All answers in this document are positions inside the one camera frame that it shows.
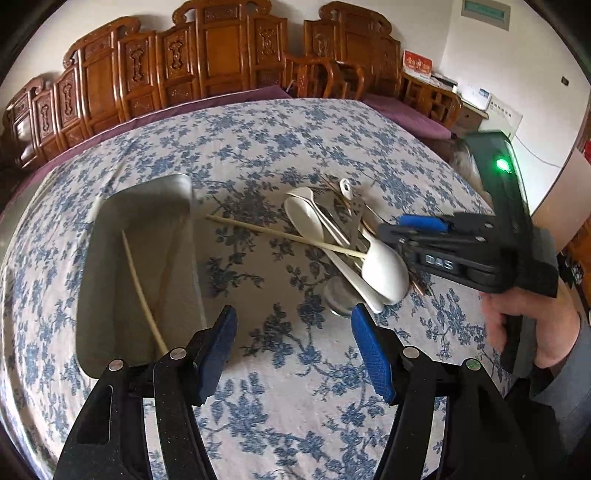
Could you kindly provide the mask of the person's right forearm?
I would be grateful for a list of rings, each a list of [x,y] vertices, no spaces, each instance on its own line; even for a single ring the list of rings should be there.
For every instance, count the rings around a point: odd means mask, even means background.
[[[590,326],[579,321],[560,361],[532,373],[528,412],[530,446],[539,467],[573,475],[590,456]]]

